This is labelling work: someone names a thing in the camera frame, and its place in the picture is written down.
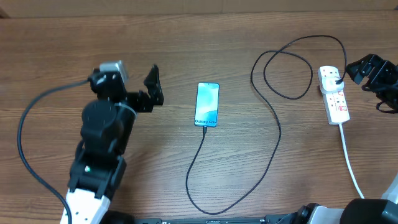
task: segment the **black cable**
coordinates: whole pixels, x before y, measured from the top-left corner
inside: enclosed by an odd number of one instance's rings
[[[264,177],[266,176],[266,174],[267,174],[267,172],[268,172],[268,169],[269,169],[269,167],[271,166],[271,162],[272,162],[272,160],[273,160],[273,158],[274,158],[274,156],[275,156],[275,153],[276,153],[276,150],[277,150],[277,148],[278,148],[278,145],[279,145],[279,143],[280,143],[280,139],[281,139],[281,137],[282,137],[282,126],[280,125],[279,118],[278,118],[277,113],[275,112],[274,108],[272,107],[272,105],[271,105],[271,104],[269,103],[269,101],[259,92],[259,90],[258,90],[258,89],[256,88],[256,86],[254,85],[254,82],[253,82],[253,72],[254,72],[254,68],[256,67],[258,61],[260,60],[260,58],[261,58],[264,54],[271,53],[271,52],[272,52],[272,53],[275,53],[275,54],[268,60],[268,62],[266,63],[266,65],[265,65],[265,67],[264,67],[264,71],[263,71],[263,74],[264,74],[264,81],[266,82],[267,86],[268,86],[274,93],[278,94],[279,96],[281,96],[281,97],[283,97],[283,98],[286,98],[286,99],[289,99],[289,100],[297,100],[297,99],[300,99],[301,97],[303,97],[303,96],[308,92],[308,90],[309,90],[310,87],[311,87],[312,78],[313,78],[312,66],[311,66],[310,62],[308,62],[308,60],[306,60],[305,58],[303,58],[303,57],[301,57],[301,56],[299,56],[299,55],[297,55],[297,54],[295,54],[295,53],[292,53],[292,52],[285,52],[285,51],[283,51],[283,50],[286,49],[288,46],[290,46],[291,44],[293,44],[294,42],[296,42],[296,41],[298,41],[298,40],[306,39],[306,38],[311,38],[311,37],[329,37],[329,38],[335,39],[335,40],[341,45],[341,48],[343,49],[344,59],[345,59],[344,68],[346,68],[346,66],[347,66],[347,54],[346,54],[346,50],[345,50],[345,48],[344,48],[344,45],[343,45],[343,43],[341,43],[341,41],[340,41],[339,39],[337,39],[336,37],[330,36],[330,35],[310,35],[310,36],[306,36],[306,37],[301,37],[301,38],[298,38],[298,39],[295,39],[295,40],[289,42],[288,44],[286,44],[285,46],[283,46],[283,47],[282,47],[281,49],[279,49],[279,50],[268,50],[268,51],[266,51],[266,52],[260,54],[260,56],[257,58],[256,62],[254,62],[254,65],[253,65],[253,67],[252,67],[252,69],[251,69],[251,73],[250,73],[250,82],[251,82],[251,85],[253,86],[254,90],[255,90],[255,91],[257,92],[257,94],[260,95],[260,97],[267,103],[267,105],[268,105],[269,108],[271,109],[272,113],[274,114],[276,123],[277,123],[278,128],[279,128],[279,137],[278,137],[278,141],[276,142],[275,149],[274,149],[274,151],[272,152],[272,155],[271,155],[271,158],[269,159],[269,162],[268,162],[268,165],[267,165],[266,170],[264,171],[264,173],[263,173],[263,175],[261,176],[261,178],[259,179],[259,181],[252,187],[252,189],[250,189],[245,195],[243,195],[239,200],[237,200],[235,203],[233,203],[232,205],[230,205],[228,208],[226,208],[226,209],[224,209],[224,210],[222,210],[222,211],[220,211],[220,212],[206,212],[206,211],[202,210],[201,208],[199,208],[198,205],[195,204],[195,202],[192,200],[191,195],[189,194],[189,190],[188,190],[188,176],[189,176],[189,173],[190,173],[190,171],[191,171],[191,168],[192,168],[193,164],[195,163],[195,160],[197,159],[197,156],[198,156],[198,154],[199,154],[199,152],[200,152],[201,146],[203,145],[203,141],[205,140],[205,136],[206,136],[206,132],[207,132],[207,127],[203,127],[203,138],[202,138],[201,143],[200,143],[200,145],[199,145],[199,149],[198,149],[197,153],[195,154],[195,157],[193,158],[193,160],[192,160],[192,162],[191,162],[191,165],[189,166],[189,169],[188,169],[188,172],[187,172],[187,177],[185,178],[185,189],[186,189],[186,191],[187,191],[188,198],[189,198],[189,200],[191,201],[192,205],[195,206],[195,208],[197,208],[199,211],[201,211],[201,212],[203,212],[204,214],[207,214],[207,215],[219,215],[219,214],[221,214],[221,213],[224,213],[224,212],[228,211],[229,209],[231,209],[232,207],[234,207],[236,204],[238,204],[240,201],[242,201],[244,198],[246,198],[254,189],[256,189],[256,187],[261,183],[261,181],[262,181],[262,180],[264,179]],[[304,93],[301,94],[301,95],[298,96],[298,97],[285,96],[285,95],[279,93],[278,91],[276,91],[275,89],[273,89],[273,87],[271,87],[271,85],[270,85],[270,84],[268,83],[268,81],[267,81],[267,78],[266,78],[266,68],[267,68],[267,66],[269,65],[269,63],[271,62],[271,60],[272,60],[277,54],[279,54],[279,53],[291,55],[291,56],[294,56],[294,57],[298,57],[299,59],[301,59],[301,60],[303,60],[305,63],[307,63],[307,65],[310,67],[310,71],[311,71],[310,83],[308,84],[308,87],[307,87],[307,89],[304,91]],[[344,69],[344,74],[343,74],[342,78],[341,78],[340,80],[336,81],[336,83],[337,83],[337,84],[340,84],[340,83],[343,81],[345,75],[346,75],[346,70]]]
[[[39,181],[45,188],[47,188],[49,191],[51,191],[51,193],[53,193],[63,204],[63,206],[65,207],[66,211],[67,211],[67,215],[68,215],[68,223],[72,224],[72,215],[70,212],[70,208],[68,206],[67,201],[62,197],[62,195],[57,192],[57,190],[55,190],[50,184],[48,184],[46,181],[44,181],[39,175],[37,175],[33,169],[30,167],[29,163],[26,161],[25,155],[24,155],[24,151],[22,150],[22,141],[21,141],[21,135],[22,135],[22,127],[24,125],[24,121],[26,118],[26,115],[28,114],[29,110],[43,97],[54,93],[56,91],[60,91],[60,90],[66,90],[69,88],[73,88],[76,86],[80,86],[83,85],[85,83],[87,83],[88,80],[83,80],[77,83],[72,83],[72,84],[68,84],[68,85],[64,85],[64,86],[60,86],[60,87],[56,87],[53,88],[51,90],[47,90],[43,93],[41,93],[39,96],[36,96],[36,98],[34,98],[29,105],[27,106],[27,108],[25,109],[25,111],[23,112],[22,116],[21,116],[21,120],[19,121],[19,126],[18,126],[18,134],[17,134],[17,145],[18,145],[18,152],[19,152],[19,156],[21,157],[21,161],[24,163],[26,169],[30,172],[30,174],[33,175],[34,178],[36,178],[37,181]]]

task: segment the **smartphone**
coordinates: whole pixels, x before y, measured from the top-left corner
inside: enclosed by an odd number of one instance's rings
[[[195,125],[216,127],[218,115],[218,83],[199,83],[197,107],[195,110]]]

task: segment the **wooden surface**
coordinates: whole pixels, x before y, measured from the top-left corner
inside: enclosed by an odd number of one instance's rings
[[[209,217],[185,193],[185,174],[201,140],[193,125],[198,82],[221,86],[219,125],[210,128],[190,175],[190,191],[203,209],[217,212],[260,178],[278,137],[275,119],[249,84],[257,57],[301,36],[328,34],[346,46],[348,61],[373,53],[398,62],[398,13],[306,12],[207,16],[134,16],[0,21],[0,223],[57,223],[62,204],[26,171],[16,146],[17,124],[34,96],[86,78],[93,67],[123,59],[129,91],[153,63],[160,68],[163,107],[140,114],[126,150],[127,170],[111,209],[137,217]],[[343,157],[339,130],[327,123],[317,68],[343,68],[340,46],[329,39],[303,40],[289,51],[314,68],[313,86],[300,100],[266,87],[262,66],[254,81],[274,106],[283,136],[269,173],[245,200],[220,217],[260,217],[296,211],[317,202],[344,207],[357,198]],[[268,79],[297,96],[310,72],[301,60],[277,56]],[[397,115],[374,108],[373,93],[349,77],[344,124],[348,153],[365,197],[379,198],[398,172]],[[62,194],[80,140],[81,111],[95,95],[88,85],[56,93],[29,113],[22,136],[32,167]]]
[[[11,18],[393,10],[397,0],[0,0]]]

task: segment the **power strip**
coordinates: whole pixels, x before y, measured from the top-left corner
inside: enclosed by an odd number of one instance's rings
[[[348,121],[349,113],[343,91],[344,82],[336,84],[336,81],[340,79],[338,69],[322,66],[318,70],[318,78],[329,124],[341,124]]]

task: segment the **power cord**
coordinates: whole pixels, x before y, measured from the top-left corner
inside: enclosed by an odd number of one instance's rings
[[[27,106],[27,108],[25,109],[25,111],[23,112],[22,116],[21,116],[21,120],[19,121],[19,126],[18,126],[18,134],[17,134],[17,145],[18,145],[18,152],[19,152],[19,156],[21,157],[21,161],[24,163],[26,169],[30,172],[30,174],[33,175],[34,178],[36,178],[37,181],[39,181],[45,188],[47,188],[49,191],[51,191],[51,193],[53,193],[63,204],[63,206],[65,207],[65,210],[67,211],[67,215],[68,215],[68,224],[72,224],[72,214],[70,212],[70,208],[68,206],[67,201],[62,197],[62,195],[55,190],[50,184],[48,184],[46,181],[44,181],[44,179],[42,179],[39,175],[36,174],[36,172],[33,171],[33,169],[30,167],[29,163],[27,162],[25,155],[24,155],[24,151],[22,150],[22,141],[21,141],[21,136],[22,136],[22,127],[24,125],[24,121],[25,118],[29,112],[30,109],[32,109],[32,107],[43,97],[51,94],[51,93],[55,93],[56,91],[61,91],[61,90],[66,90],[69,88],[73,88],[73,87],[77,87],[77,86],[81,86],[88,83],[88,80],[83,80],[80,82],[76,82],[76,83],[72,83],[72,84],[68,84],[68,85],[64,85],[64,86],[60,86],[60,87],[56,87],[53,88],[51,90],[47,90],[43,93],[41,93],[39,96],[36,96]]]
[[[206,212],[206,211],[202,210],[201,208],[199,208],[198,205],[195,204],[195,202],[192,200],[192,198],[191,198],[191,196],[190,196],[190,194],[189,194],[189,190],[188,190],[188,176],[189,176],[189,173],[190,173],[190,171],[191,171],[191,168],[192,168],[193,164],[195,163],[195,160],[196,160],[196,158],[197,158],[197,156],[198,156],[198,154],[199,154],[199,152],[200,152],[200,149],[201,149],[201,147],[202,147],[202,145],[203,145],[203,141],[205,140],[205,136],[206,136],[206,132],[207,132],[207,127],[203,127],[203,138],[202,138],[201,143],[200,143],[200,145],[199,145],[198,151],[197,151],[197,153],[195,154],[195,157],[193,158],[193,160],[192,160],[192,162],[191,162],[191,165],[190,165],[190,167],[189,167],[189,169],[188,169],[188,171],[187,171],[187,177],[186,177],[186,179],[185,179],[185,189],[186,189],[186,191],[187,191],[188,198],[189,198],[189,200],[191,201],[192,205],[195,206],[195,208],[197,208],[197,209],[198,209],[199,211],[201,211],[202,213],[207,214],[207,215],[219,215],[219,214],[221,214],[221,213],[224,213],[224,212],[228,211],[229,209],[231,209],[232,207],[234,207],[236,204],[238,204],[240,201],[242,201],[243,199],[245,199],[254,189],[256,189],[256,187],[261,183],[261,181],[262,181],[262,180],[264,179],[264,177],[266,176],[266,174],[267,174],[267,172],[268,172],[268,170],[269,170],[269,167],[271,166],[271,162],[272,162],[272,160],[273,160],[273,158],[274,158],[274,156],[275,156],[275,153],[276,153],[276,150],[277,150],[277,148],[278,148],[278,145],[279,145],[279,143],[280,143],[280,139],[281,139],[281,137],[282,137],[282,126],[280,125],[278,115],[277,115],[277,113],[275,112],[275,110],[274,110],[274,108],[272,107],[272,105],[269,103],[269,101],[260,93],[260,91],[259,91],[259,90],[256,88],[256,86],[254,85],[254,82],[253,82],[253,72],[254,72],[254,68],[256,67],[258,61],[260,60],[260,58],[261,58],[263,55],[265,55],[265,54],[267,54],[267,53],[275,53],[275,54],[268,60],[268,62],[266,63],[266,65],[264,66],[264,70],[263,70],[264,81],[266,82],[267,86],[268,86],[274,93],[278,94],[279,96],[281,96],[281,97],[283,97],[283,98],[286,98],[286,99],[289,99],[289,100],[297,100],[297,99],[300,99],[300,98],[303,97],[305,94],[307,94],[308,90],[309,90],[310,87],[311,87],[312,78],[313,78],[312,66],[311,66],[310,62],[308,62],[308,60],[306,60],[305,58],[303,58],[303,57],[301,57],[301,56],[299,56],[299,55],[297,55],[297,54],[295,54],[295,53],[292,53],[292,52],[286,52],[286,51],[284,51],[284,49],[286,49],[287,47],[289,47],[290,45],[292,45],[294,42],[296,42],[296,41],[298,41],[298,40],[307,39],[307,38],[312,38],[312,37],[327,37],[327,38],[332,38],[332,39],[336,40],[336,41],[341,45],[341,48],[343,49],[344,60],[345,60],[344,68],[346,68],[346,66],[347,66],[347,54],[346,54],[346,50],[345,50],[345,48],[344,48],[344,45],[343,45],[343,43],[342,43],[339,39],[337,39],[336,37],[330,36],[330,35],[310,35],[310,36],[300,37],[300,38],[295,39],[295,40],[289,42],[288,44],[284,45],[284,46],[283,46],[281,49],[279,49],[279,50],[268,50],[268,51],[266,51],[266,52],[260,54],[260,56],[257,58],[256,62],[254,62],[253,68],[252,68],[252,70],[251,70],[251,73],[250,73],[250,83],[251,83],[252,87],[254,88],[254,90],[257,92],[257,94],[267,103],[268,107],[271,109],[272,113],[274,114],[276,123],[277,123],[277,125],[278,125],[278,129],[279,129],[279,137],[278,137],[278,140],[277,140],[277,142],[276,142],[275,149],[274,149],[274,151],[272,152],[272,155],[271,155],[271,158],[269,159],[269,162],[268,162],[268,165],[267,165],[266,170],[264,171],[263,175],[261,176],[261,178],[259,179],[259,181],[253,186],[252,189],[250,189],[245,195],[243,195],[239,200],[237,200],[235,203],[233,203],[232,205],[230,205],[228,208],[226,208],[226,209],[224,209],[224,210],[222,210],[222,211],[220,211],[220,212]],[[285,96],[285,95],[279,93],[278,91],[276,91],[275,89],[273,89],[273,87],[272,87],[272,86],[268,83],[268,81],[267,81],[267,78],[266,78],[266,68],[267,68],[267,66],[269,65],[269,63],[271,62],[271,60],[272,60],[277,54],[279,54],[279,53],[287,54],[287,55],[291,55],[291,56],[297,57],[297,58],[303,60],[303,61],[310,67],[310,71],[311,71],[310,83],[308,84],[308,87],[307,87],[307,89],[304,91],[304,93],[301,94],[300,96],[297,96],[297,97]],[[340,83],[343,81],[345,75],[346,75],[346,70],[344,69],[344,74],[343,74],[342,78],[341,78],[340,80],[336,81],[336,84],[340,84]]]
[[[349,174],[350,174],[350,176],[351,176],[351,178],[353,180],[355,189],[358,192],[359,196],[361,197],[361,199],[365,199],[365,197],[362,194],[361,189],[359,189],[359,186],[356,183],[356,179],[355,179],[353,170],[351,168],[351,164],[349,163],[348,154],[347,154],[347,147],[346,147],[346,140],[344,138],[343,125],[340,123],[340,124],[338,124],[338,127],[340,128],[341,142],[343,143],[344,157],[346,158],[346,163],[347,163]]]

